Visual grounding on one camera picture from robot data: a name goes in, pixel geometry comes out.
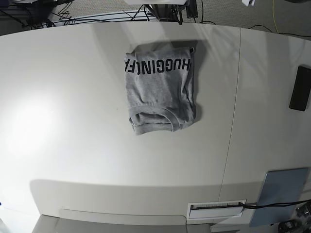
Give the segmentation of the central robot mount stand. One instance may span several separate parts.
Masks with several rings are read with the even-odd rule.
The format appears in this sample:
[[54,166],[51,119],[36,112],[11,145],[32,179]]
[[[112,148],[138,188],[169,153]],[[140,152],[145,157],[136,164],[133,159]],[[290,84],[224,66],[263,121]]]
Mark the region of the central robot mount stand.
[[183,11],[186,12],[188,19],[193,19],[196,23],[198,18],[197,1],[186,0],[183,4],[143,4],[144,14],[147,21],[154,17],[159,22],[177,22],[182,25]]

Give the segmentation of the grey T-shirt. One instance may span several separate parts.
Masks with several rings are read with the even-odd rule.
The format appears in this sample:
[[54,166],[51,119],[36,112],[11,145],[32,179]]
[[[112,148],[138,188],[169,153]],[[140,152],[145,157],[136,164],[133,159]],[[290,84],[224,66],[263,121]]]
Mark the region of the grey T-shirt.
[[194,48],[126,54],[125,90],[136,135],[185,129],[195,120]]

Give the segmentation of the blue-grey flat board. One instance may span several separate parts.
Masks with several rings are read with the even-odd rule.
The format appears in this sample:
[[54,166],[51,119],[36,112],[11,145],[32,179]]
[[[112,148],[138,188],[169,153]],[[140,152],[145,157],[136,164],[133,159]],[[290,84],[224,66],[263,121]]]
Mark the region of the blue-grey flat board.
[[[267,172],[257,205],[263,206],[298,201],[308,172],[309,169],[307,167]],[[286,221],[290,219],[293,211],[293,206],[256,209],[253,212],[249,227]]]

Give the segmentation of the black rectangular box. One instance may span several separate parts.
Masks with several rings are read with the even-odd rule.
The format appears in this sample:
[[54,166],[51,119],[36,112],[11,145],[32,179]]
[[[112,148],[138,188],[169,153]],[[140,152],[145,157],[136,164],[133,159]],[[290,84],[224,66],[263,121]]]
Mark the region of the black rectangular box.
[[296,73],[294,88],[289,108],[297,111],[305,111],[311,92],[311,69],[299,66]]

